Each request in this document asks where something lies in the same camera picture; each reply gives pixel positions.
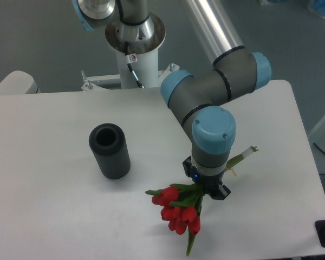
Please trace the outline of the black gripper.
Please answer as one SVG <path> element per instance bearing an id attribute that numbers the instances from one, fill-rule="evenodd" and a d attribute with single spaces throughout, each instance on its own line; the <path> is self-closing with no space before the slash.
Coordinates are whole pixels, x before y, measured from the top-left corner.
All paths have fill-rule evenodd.
<path id="1" fill-rule="evenodd" d="M 225 200 L 231 194 L 230 189 L 222 185 L 224 172 L 212 176 L 201 174 L 196 167 L 192 166 L 191 156 L 187 157 L 182 162 L 182 165 L 185 175 L 191 178 L 195 183 L 201 184 L 206 194 L 213 200 Z"/>

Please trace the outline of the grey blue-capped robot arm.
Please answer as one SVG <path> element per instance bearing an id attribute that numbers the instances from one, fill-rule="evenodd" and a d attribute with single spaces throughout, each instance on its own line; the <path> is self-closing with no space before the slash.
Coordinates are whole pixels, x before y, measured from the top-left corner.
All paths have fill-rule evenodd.
<path id="1" fill-rule="evenodd" d="M 123 89 L 160 88 L 192 144 L 186 175 L 201 183 L 213 199 L 230 191 L 222 177 L 235 140 L 236 123 L 222 105 L 267 85 L 271 66 L 261 53 L 250 53 L 220 1 L 183 1 L 212 70 L 194 77 L 170 65 L 158 71 L 158 50 L 165 40 L 162 20 L 148 1 L 73 1 L 86 30 L 105 28 L 114 50 Z"/>

